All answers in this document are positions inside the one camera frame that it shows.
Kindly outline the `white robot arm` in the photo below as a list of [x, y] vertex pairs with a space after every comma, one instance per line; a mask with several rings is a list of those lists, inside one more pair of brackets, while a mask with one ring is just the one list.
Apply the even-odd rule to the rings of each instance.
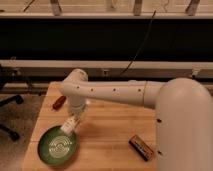
[[84, 110], [88, 98], [153, 109], [156, 171], [213, 171], [213, 97], [189, 78], [168, 82], [92, 82], [81, 69], [61, 83], [68, 110]]

